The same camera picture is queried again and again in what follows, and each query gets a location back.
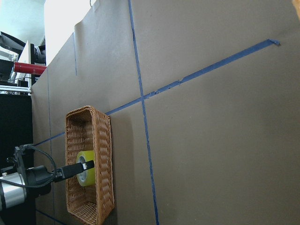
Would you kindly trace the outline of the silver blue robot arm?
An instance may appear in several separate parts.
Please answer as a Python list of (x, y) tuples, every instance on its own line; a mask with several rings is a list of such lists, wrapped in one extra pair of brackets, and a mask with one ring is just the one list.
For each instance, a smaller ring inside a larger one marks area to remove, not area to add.
[(61, 182), (94, 168), (94, 161), (79, 162), (49, 172), (43, 165), (26, 168), (16, 166), (16, 172), (0, 177), (0, 210), (5, 211), (36, 199), (51, 191), (51, 183)]

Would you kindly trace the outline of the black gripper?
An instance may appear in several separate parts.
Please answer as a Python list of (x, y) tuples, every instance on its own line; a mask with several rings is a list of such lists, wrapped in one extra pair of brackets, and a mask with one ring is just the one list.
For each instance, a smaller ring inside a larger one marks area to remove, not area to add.
[(52, 189), (52, 182), (59, 182), (79, 175), (80, 180), (86, 180), (88, 177), (87, 170), (94, 168), (94, 161), (79, 162), (73, 165), (67, 165), (62, 168), (57, 168), (55, 171), (48, 172), (47, 168), (43, 165), (32, 167), (26, 170), (27, 181), (29, 186), (41, 186), (42, 187), (30, 187), (29, 197), (39, 197), (50, 193)]

